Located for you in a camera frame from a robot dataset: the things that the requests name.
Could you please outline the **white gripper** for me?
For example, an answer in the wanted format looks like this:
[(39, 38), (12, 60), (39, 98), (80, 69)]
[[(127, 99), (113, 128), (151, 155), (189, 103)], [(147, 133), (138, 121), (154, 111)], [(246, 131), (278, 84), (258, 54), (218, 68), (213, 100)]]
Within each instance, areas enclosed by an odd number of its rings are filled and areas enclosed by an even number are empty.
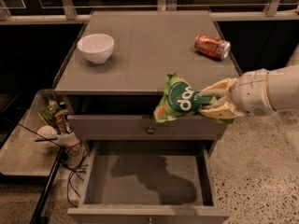
[[(272, 115), (275, 108), (269, 95), (268, 76), (267, 70), (260, 69), (244, 73), (238, 79), (218, 81), (199, 91), (199, 94), (221, 98), (212, 105), (203, 105), (198, 111), (210, 119), (236, 119), (245, 114), (251, 117)], [(227, 97), (230, 93), (233, 101)]]

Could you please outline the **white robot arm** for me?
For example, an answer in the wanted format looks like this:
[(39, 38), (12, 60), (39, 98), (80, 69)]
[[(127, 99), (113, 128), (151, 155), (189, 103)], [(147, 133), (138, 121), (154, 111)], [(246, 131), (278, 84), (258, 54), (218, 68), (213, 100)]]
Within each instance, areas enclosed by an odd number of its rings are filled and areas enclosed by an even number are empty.
[(200, 95), (217, 98), (199, 112), (210, 119), (263, 117), (279, 110), (299, 108), (299, 49), (287, 65), (276, 70), (259, 69), (238, 78), (226, 78), (204, 88)]

